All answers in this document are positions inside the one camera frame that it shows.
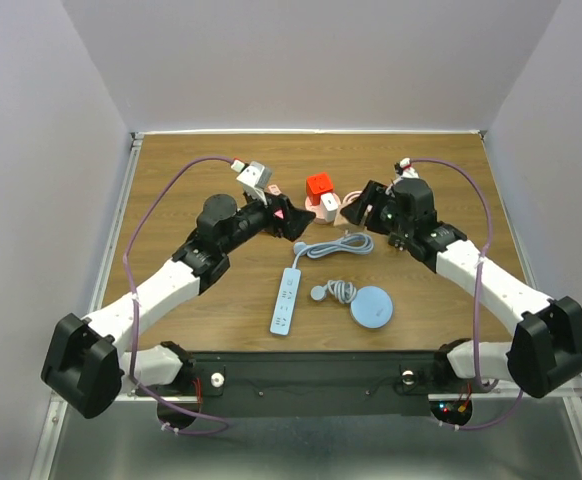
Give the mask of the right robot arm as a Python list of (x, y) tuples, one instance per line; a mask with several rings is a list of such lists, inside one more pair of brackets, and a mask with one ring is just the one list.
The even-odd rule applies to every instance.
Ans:
[(454, 226), (438, 220), (434, 195), (419, 178), (392, 186), (371, 181), (341, 210), (353, 225), (390, 237), (415, 260), (455, 283), (486, 307), (510, 342), (442, 349), (431, 366), (434, 384), (453, 390), (466, 379), (509, 381), (543, 398), (582, 373), (582, 307), (531, 288), (482, 255)]

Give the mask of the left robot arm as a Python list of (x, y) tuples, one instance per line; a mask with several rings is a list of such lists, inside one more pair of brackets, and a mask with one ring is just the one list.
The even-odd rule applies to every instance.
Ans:
[(121, 393), (122, 355), (144, 330), (214, 285), (230, 253), (257, 234), (295, 241), (314, 218), (283, 194), (244, 206), (227, 194), (207, 198), (195, 229), (156, 273), (83, 318), (69, 313), (57, 322), (42, 381), (84, 418), (100, 415)]

